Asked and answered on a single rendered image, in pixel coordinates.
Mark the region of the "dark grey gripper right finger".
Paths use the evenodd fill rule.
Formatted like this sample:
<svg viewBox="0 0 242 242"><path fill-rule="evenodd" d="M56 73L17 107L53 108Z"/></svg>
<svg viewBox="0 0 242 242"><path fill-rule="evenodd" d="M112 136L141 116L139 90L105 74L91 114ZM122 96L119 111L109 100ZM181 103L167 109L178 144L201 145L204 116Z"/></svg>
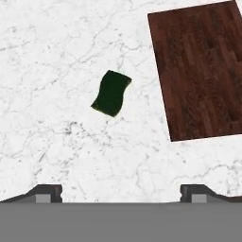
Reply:
<svg viewBox="0 0 242 242"><path fill-rule="evenodd" d="M204 184L182 184L180 187L180 202L191 203L193 196L204 195L209 202L223 200L242 203L242 196L227 197L219 195Z"/></svg>

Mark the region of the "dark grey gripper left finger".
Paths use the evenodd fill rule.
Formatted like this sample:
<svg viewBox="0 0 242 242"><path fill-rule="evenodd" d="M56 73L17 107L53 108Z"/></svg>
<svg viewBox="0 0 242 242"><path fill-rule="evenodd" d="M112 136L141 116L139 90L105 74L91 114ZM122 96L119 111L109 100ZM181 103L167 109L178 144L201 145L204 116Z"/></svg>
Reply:
<svg viewBox="0 0 242 242"><path fill-rule="evenodd" d="M60 184L38 184L23 195L5 199L4 203L62 203Z"/></svg>

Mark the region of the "dark green sponge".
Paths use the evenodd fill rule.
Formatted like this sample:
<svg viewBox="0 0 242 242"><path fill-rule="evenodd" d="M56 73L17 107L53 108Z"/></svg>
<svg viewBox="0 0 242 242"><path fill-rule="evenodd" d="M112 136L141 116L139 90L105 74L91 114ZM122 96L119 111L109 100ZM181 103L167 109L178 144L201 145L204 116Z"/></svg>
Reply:
<svg viewBox="0 0 242 242"><path fill-rule="evenodd" d="M124 93L130 84L130 77L108 70L101 79L98 95L91 107L116 117L122 108Z"/></svg>

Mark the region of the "dark brown wooden cutting board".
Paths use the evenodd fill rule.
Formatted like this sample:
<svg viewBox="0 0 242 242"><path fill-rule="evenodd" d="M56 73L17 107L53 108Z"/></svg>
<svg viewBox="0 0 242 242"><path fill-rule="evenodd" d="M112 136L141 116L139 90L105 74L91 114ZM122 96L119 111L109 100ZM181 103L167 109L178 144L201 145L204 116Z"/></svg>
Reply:
<svg viewBox="0 0 242 242"><path fill-rule="evenodd" d="M242 134L242 14L236 1L147 18L170 140Z"/></svg>

